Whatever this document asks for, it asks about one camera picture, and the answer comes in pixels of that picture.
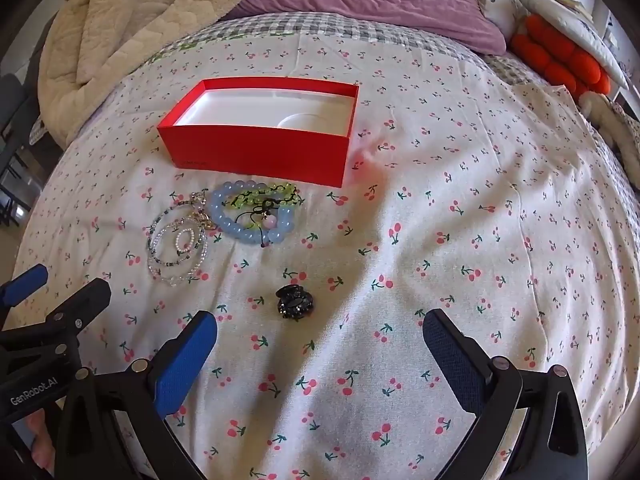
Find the person's left hand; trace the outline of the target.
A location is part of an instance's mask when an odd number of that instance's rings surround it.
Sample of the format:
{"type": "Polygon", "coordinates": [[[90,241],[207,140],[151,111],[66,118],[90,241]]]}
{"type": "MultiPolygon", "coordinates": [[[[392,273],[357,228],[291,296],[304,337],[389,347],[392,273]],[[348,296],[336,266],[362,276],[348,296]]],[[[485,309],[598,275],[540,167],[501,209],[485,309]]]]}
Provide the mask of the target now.
{"type": "Polygon", "coordinates": [[[43,410],[39,410],[28,415],[26,417],[26,426],[34,434],[32,460],[38,467],[53,474],[55,449],[47,430],[46,413],[43,410]]]}

